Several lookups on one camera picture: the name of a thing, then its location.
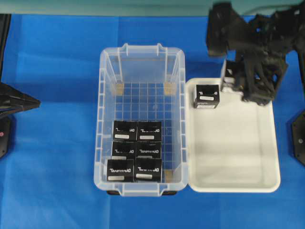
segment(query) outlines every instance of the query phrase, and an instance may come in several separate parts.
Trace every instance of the white label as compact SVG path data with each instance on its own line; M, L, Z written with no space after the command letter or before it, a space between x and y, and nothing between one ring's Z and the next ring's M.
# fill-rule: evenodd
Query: white label
M124 180L125 177L124 176L109 176L108 180L109 181L122 181Z
M114 135L115 138L129 139L129 135Z
M153 178L151 174L142 174L142 173L137 173L135 177L138 179L149 179L149 180Z
M112 156L112 159L114 160L126 160L125 156Z
M199 96L199 98L201 100L210 100L210 101L213 101L214 100L214 97L209 97L209 96Z
M153 158L152 156L137 156L137 158Z
M215 105L198 105L197 108L208 108L208 109L213 109Z
M151 136L151 135L141 135L140 139L141 140L154 140L154 136Z

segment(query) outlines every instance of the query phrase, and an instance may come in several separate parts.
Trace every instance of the blue cloth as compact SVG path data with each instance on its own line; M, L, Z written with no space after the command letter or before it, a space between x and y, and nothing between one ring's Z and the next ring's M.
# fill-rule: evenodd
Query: blue cloth
M186 56L186 78L219 77L206 17L117 18L13 15L3 82L42 101L16 114L0 160L0 228L304 229L305 167L293 158L289 124L304 107L296 53L274 101L281 185L271 194L109 196L93 183L100 52L156 44Z

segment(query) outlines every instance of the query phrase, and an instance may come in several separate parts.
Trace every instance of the black mount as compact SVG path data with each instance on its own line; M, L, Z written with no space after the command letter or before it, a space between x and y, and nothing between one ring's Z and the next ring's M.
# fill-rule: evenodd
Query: black mount
M305 111L292 123L292 136L295 148L295 157L305 166Z
M0 80L2 77L4 49L9 34L10 19L10 14L0 14ZM39 106L39 100L7 84L0 83L0 158L8 151L11 120L7 116Z

